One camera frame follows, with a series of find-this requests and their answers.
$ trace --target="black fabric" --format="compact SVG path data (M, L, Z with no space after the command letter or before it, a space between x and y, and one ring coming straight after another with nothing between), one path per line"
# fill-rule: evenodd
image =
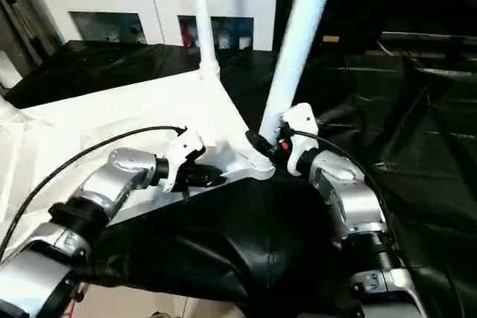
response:
M257 129L274 56L219 51L218 59L224 87ZM73 42L7 99L31 106L197 66L191 49ZM476 81L468 62L322 55L309 59L295 98L312 105L320 134L381 185L430 317L477 317ZM283 171L235 182L110 227L82 274L236 302L251 317L303 309L345 317L356 302L321 203Z

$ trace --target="red object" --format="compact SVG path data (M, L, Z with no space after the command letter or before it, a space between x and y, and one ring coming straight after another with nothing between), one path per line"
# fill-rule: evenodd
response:
M285 151L285 152L288 152L288 150L290 149L290 146L288 145L288 143L286 141L282 141L280 143L280 146L282 147L282 149Z

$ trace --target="white cabinet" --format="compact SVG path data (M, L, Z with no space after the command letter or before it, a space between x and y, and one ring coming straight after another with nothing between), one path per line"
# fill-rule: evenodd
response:
M197 39L194 0L154 0L164 35L169 45L192 45ZM247 39L254 50L271 50L276 0L208 0L215 44L227 47L247 47Z
M209 0L215 44L271 50L277 0ZM197 45L194 0L44 0L71 39Z
M44 0L58 34L69 40L163 44L154 0Z

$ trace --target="cabinet glass door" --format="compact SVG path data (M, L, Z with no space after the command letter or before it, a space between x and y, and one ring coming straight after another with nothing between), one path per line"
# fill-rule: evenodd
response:
M195 16L178 16L184 46L199 47ZM253 18L213 16L212 33L216 48L244 50L253 47Z
M136 13L69 13L83 40L146 43L141 20Z

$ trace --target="black connector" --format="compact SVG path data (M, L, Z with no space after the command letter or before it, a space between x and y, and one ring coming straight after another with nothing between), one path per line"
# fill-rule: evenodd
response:
M83 197L71 197L66 203L55 203L48 210L50 222L70 229L93 245L109 218L98 204Z

